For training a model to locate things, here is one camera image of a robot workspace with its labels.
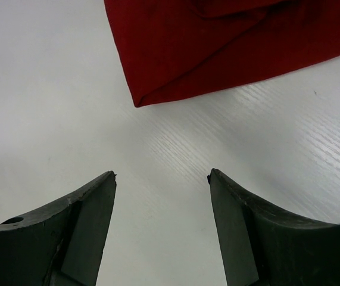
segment dark red towel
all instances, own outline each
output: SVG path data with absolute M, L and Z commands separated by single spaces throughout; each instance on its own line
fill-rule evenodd
M 137 107 L 340 55 L 340 0 L 105 0 Z

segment black object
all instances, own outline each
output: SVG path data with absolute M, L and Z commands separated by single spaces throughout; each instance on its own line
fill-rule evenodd
M 0 285 L 95 285 L 115 193 L 107 172 L 0 224 Z
M 340 286 L 340 225 L 281 209 L 219 170 L 210 185 L 228 286 Z

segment folded cloth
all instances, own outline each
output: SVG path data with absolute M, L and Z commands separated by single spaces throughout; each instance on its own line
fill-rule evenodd
M 340 0 L 105 0 L 136 107 L 340 55 Z

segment tabletop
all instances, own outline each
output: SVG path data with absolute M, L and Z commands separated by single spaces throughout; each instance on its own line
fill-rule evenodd
M 340 57 L 134 108 L 102 0 L 0 1 L 0 222 L 113 170 L 97 285 L 226 285 L 213 167 L 340 223 Z

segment screw hole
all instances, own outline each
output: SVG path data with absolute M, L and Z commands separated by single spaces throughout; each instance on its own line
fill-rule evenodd
M 4 223 L 2 223 L 3 225 L 9 225 L 11 223 L 16 223 L 16 222 L 21 222 L 23 220 L 22 217 L 17 216 L 17 217 L 13 217 L 11 219 L 7 219 Z

